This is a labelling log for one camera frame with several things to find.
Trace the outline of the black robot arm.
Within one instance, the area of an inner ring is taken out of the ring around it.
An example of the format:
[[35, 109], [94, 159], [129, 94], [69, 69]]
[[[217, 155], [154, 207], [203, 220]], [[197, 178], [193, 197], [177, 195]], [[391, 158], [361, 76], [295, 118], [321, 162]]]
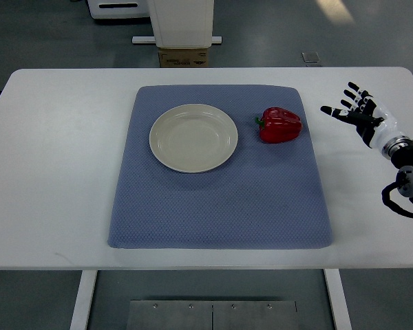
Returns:
[[391, 192], [397, 190], [413, 205], [413, 140], [403, 136], [390, 140], [384, 148], [384, 155], [390, 159], [398, 172], [394, 182], [382, 190], [382, 202], [398, 215], [413, 219], [413, 212], [403, 209], [391, 200]]

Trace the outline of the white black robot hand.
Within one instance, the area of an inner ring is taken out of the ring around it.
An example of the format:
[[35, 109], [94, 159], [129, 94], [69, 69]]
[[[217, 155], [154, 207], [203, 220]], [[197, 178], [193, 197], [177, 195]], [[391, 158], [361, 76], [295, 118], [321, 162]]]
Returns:
[[356, 127], [364, 144], [390, 159], [393, 153], [412, 144], [411, 139], [398, 128], [396, 118], [387, 107], [353, 82], [343, 91], [342, 109], [322, 106], [320, 110], [346, 124]]

